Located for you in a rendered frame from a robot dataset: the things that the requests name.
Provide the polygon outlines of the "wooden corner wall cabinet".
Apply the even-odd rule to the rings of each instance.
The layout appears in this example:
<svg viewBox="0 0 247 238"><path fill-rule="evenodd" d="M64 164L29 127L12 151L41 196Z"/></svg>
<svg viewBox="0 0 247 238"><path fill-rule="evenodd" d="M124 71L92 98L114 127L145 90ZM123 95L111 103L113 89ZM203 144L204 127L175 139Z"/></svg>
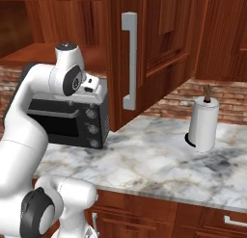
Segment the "wooden corner wall cabinet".
<svg viewBox="0 0 247 238"><path fill-rule="evenodd" d="M195 77L247 82L247 0L208 0Z"/></svg>

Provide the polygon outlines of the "wooden drawer front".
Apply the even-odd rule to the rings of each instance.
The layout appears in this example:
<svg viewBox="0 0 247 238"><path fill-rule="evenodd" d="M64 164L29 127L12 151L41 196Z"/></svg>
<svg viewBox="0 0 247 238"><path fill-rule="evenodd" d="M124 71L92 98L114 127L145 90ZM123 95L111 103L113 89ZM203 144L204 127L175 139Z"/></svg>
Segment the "wooden drawer front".
<svg viewBox="0 0 247 238"><path fill-rule="evenodd" d="M225 215L247 223L247 213L180 203L173 238L247 238L247 227L225 224Z"/></svg>

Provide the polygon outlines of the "wooden base cabinet door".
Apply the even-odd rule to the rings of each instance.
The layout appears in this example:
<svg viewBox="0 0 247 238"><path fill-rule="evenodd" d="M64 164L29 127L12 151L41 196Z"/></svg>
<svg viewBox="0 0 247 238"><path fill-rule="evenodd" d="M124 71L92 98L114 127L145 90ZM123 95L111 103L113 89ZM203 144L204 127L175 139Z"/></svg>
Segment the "wooden base cabinet door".
<svg viewBox="0 0 247 238"><path fill-rule="evenodd" d="M93 225L92 213L97 213L98 238L172 238L175 219L161 222L151 219L134 217L128 214L113 213L92 207L87 219Z"/></svg>

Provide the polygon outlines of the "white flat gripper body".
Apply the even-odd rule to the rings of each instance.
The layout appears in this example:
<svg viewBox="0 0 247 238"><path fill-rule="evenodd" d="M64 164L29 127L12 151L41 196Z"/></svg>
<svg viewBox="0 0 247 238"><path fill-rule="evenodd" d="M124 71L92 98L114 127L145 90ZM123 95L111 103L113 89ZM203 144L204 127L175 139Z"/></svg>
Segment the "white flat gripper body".
<svg viewBox="0 0 247 238"><path fill-rule="evenodd" d="M75 93L71 96L55 95L54 98L57 100L73 101L76 103L100 104L103 101L101 96L96 95L94 93Z"/></svg>

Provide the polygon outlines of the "black toaster oven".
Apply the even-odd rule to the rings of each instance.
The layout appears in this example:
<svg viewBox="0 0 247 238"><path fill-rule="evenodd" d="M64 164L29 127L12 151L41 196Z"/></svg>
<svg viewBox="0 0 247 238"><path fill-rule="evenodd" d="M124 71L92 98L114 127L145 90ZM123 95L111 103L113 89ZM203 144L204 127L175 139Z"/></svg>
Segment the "black toaster oven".
<svg viewBox="0 0 247 238"><path fill-rule="evenodd" d="M76 93L91 93L84 85ZM99 78L94 94L100 104L57 100L52 94L36 94L28 108L28 116L46 131L52 144L102 149L110 125L107 81Z"/></svg>

